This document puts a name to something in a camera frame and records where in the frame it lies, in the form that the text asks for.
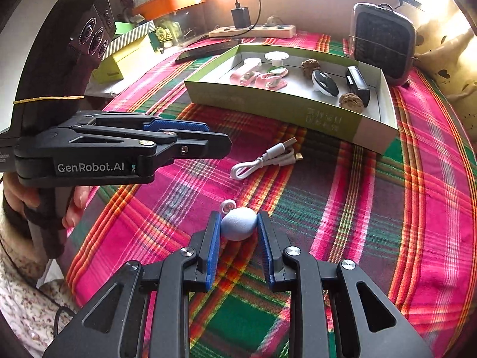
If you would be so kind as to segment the person left hand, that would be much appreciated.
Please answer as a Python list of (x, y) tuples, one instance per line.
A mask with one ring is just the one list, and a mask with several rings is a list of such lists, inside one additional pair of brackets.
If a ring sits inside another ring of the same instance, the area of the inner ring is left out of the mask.
[[(69, 202), (66, 215), (62, 218), (62, 224), (66, 229), (73, 228), (79, 223), (86, 208), (86, 202), (90, 196), (91, 187), (83, 186), (74, 189), (74, 194)], [(3, 175), (3, 210), (7, 221), (21, 235), (27, 237), (27, 221), (24, 207), (35, 209), (40, 205), (40, 197), (36, 188), (24, 187), (16, 173)]]

